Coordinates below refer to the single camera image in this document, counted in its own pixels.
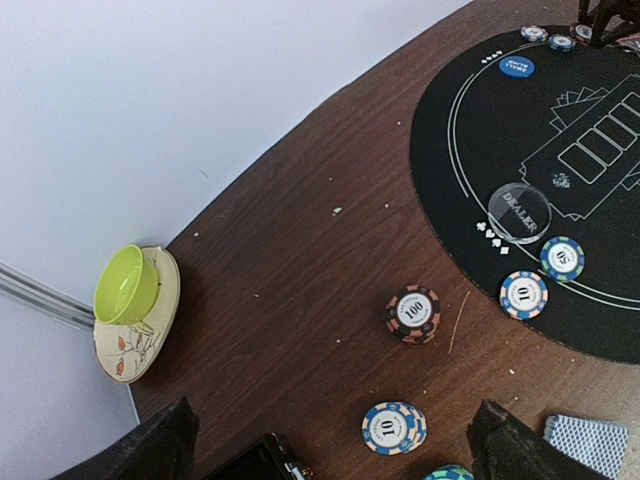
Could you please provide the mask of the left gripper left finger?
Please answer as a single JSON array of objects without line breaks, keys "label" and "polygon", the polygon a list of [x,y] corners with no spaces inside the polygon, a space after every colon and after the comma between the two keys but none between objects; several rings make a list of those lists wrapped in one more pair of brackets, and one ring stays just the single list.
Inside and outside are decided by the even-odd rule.
[{"label": "left gripper left finger", "polygon": [[64,479],[189,479],[199,418],[182,397],[114,444],[55,476]]}]

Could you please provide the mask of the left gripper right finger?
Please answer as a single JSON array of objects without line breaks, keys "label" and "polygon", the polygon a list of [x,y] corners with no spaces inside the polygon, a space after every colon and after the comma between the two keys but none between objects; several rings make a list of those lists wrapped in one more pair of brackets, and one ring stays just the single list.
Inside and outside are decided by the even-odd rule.
[{"label": "left gripper right finger", "polygon": [[563,454],[492,400],[467,429],[476,479],[608,479]]}]

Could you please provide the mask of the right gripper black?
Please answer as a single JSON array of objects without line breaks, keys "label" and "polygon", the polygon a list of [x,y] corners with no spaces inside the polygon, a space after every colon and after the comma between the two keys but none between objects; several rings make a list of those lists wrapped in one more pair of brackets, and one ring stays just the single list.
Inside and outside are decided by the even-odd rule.
[{"label": "right gripper black", "polygon": [[580,0],[578,23],[592,29],[588,45],[605,47],[621,38],[639,33],[639,0],[601,0],[593,7]]}]

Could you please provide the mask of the green blue chip top mat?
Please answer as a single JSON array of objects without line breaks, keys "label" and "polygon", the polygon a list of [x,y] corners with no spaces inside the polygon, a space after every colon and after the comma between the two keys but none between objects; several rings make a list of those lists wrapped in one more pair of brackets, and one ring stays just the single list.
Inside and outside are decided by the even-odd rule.
[{"label": "green blue chip top mat", "polygon": [[553,34],[548,37],[548,45],[556,51],[570,52],[576,48],[576,40],[570,36]]}]

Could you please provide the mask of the green blue 50 chip stack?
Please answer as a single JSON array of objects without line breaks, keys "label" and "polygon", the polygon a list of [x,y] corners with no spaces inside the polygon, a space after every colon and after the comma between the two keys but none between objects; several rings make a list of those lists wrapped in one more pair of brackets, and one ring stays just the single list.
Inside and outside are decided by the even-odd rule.
[{"label": "green blue 50 chip stack", "polygon": [[474,476],[470,470],[461,465],[449,464],[436,468],[423,480],[474,480]]}]

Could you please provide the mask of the blue white chip top mat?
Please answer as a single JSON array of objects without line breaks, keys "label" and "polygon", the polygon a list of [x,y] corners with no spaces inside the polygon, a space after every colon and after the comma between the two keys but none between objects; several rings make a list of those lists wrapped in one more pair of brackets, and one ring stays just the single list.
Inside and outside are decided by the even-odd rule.
[{"label": "blue white chip top mat", "polygon": [[524,26],[520,30],[521,36],[526,42],[530,43],[542,43],[548,39],[548,31],[536,25]]}]

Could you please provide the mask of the blue small blind button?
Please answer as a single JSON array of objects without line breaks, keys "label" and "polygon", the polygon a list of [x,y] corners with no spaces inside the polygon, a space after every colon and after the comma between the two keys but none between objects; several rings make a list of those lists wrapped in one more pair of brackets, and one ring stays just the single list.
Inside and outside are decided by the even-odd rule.
[{"label": "blue small blind button", "polygon": [[499,70],[509,78],[526,79],[535,73],[536,66],[532,60],[526,57],[508,56],[500,60]]}]

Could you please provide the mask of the blue white 10 chip stack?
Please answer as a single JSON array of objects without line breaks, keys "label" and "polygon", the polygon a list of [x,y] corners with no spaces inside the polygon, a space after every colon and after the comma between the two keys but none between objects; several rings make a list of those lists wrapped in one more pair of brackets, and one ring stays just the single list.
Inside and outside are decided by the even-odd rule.
[{"label": "blue white 10 chip stack", "polygon": [[407,454],[422,445],[428,436],[425,415],[400,401],[381,402],[363,417],[361,432],[365,444],[387,456]]}]

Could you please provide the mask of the black orange 100 chip stack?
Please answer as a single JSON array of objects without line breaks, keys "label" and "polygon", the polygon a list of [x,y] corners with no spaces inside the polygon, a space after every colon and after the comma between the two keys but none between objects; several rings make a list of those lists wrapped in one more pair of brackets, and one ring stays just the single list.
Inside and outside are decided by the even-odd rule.
[{"label": "black orange 100 chip stack", "polygon": [[435,338],[441,318],[436,292],[422,285],[407,285],[386,304],[385,324],[403,343],[422,345]]}]

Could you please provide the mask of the clear dealer button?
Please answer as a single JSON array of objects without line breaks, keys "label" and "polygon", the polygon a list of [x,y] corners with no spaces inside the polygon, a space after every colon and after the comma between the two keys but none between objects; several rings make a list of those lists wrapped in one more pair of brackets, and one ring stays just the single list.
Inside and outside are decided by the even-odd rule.
[{"label": "clear dealer button", "polygon": [[522,182],[502,185],[490,197],[487,216],[492,230],[503,240],[527,245],[549,229],[552,212],[546,196]]}]

